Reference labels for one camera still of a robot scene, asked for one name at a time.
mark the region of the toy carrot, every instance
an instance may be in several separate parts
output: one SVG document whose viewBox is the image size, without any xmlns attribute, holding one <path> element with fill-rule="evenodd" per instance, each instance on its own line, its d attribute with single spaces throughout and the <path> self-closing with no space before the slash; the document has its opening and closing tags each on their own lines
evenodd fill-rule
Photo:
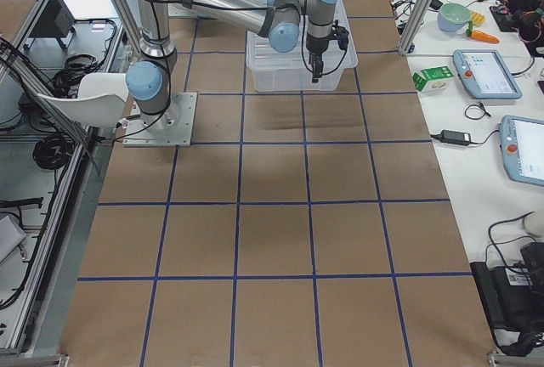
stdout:
<svg viewBox="0 0 544 367">
<path fill-rule="evenodd" d="M 499 42 L 499 39 L 491 34 L 484 33 L 481 30 L 473 30 L 472 21 L 468 22 L 467 36 L 473 40 L 478 40 L 479 42 L 490 42 L 493 44 L 497 44 Z"/>
</svg>

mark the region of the plug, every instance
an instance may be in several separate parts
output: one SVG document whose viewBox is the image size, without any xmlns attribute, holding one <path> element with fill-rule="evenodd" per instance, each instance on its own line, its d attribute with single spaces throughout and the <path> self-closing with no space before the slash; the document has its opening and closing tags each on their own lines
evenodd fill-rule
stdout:
<svg viewBox="0 0 544 367">
<path fill-rule="evenodd" d="M 443 130 L 438 135 L 431 135 L 431 138 L 442 142 L 443 144 L 459 144 L 469 146 L 472 143 L 470 133 Z"/>
</svg>

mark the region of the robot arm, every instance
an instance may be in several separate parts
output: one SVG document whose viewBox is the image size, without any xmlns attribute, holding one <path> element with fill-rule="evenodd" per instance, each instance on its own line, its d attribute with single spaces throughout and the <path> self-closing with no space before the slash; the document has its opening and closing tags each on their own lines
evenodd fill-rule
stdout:
<svg viewBox="0 0 544 367">
<path fill-rule="evenodd" d="M 181 2 L 186 8 L 193 8 L 201 14 L 209 14 L 261 37 L 268 37 L 271 47 L 279 52 L 288 52 L 296 47 L 301 17 L 307 15 L 309 25 L 306 48 L 310 53 L 311 71 L 315 82 L 323 72 L 321 55 L 328 49 L 331 40 L 339 38 L 337 25 L 334 25 L 337 0 L 269 0 L 267 6 L 256 0 L 152 1 Z M 140 0 L 144 36 L 140 45 L 145 54 L 159 59 L 161 52 L 168 55 L 174 50 L 168 37 L 167 6 L 156 4 L 154 6 L 156 9 L 152 9 L 154 14 L 150 13 L 149 7 L 149 3 Z M 162 48 L 157 49 L 157 44 L 162 45 Z"/>
</svg>

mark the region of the green bowl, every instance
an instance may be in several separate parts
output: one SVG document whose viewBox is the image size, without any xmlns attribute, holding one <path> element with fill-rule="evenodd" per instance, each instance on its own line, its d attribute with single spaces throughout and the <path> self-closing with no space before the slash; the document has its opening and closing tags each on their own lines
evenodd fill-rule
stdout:
<svg viewBox="0 0 544 367">
<path fill-rule="evenodd" d="M 457 31 L 470 20 L 470 10 L 458 3 L 445 3 L 439 10 L 439 27 L 443 31 Z"/>
</svg>

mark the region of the white chair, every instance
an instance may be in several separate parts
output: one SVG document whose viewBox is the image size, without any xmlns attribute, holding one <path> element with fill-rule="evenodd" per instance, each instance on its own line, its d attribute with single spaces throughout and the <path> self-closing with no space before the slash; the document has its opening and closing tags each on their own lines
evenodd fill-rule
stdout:
<svg viewBox="0 0 544 367">
<path fill-rule="evenodd" d="M 94 72 L 86 75 L 75 99 L 38 94 L 69 119 L 91 127 L 115 127 L 128 97 L 125 74 Z"/>
</svg>

